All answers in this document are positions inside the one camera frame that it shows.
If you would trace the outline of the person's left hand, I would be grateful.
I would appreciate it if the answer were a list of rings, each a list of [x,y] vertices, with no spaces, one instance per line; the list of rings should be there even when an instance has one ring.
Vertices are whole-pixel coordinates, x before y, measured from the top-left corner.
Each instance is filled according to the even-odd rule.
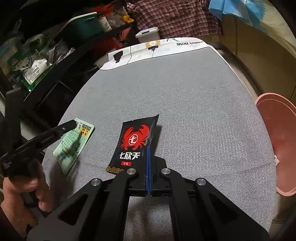
[[[4,178],[4,200],[1,203],[1,235],[3,237],[24,240],[27,235],[27,227],[37,224],[36,217],[26,207],[22,197],[22,194],[31,192],[35,193],[41,211],[52,211],[53,198],[40,162],[37,162],[37,177]]]

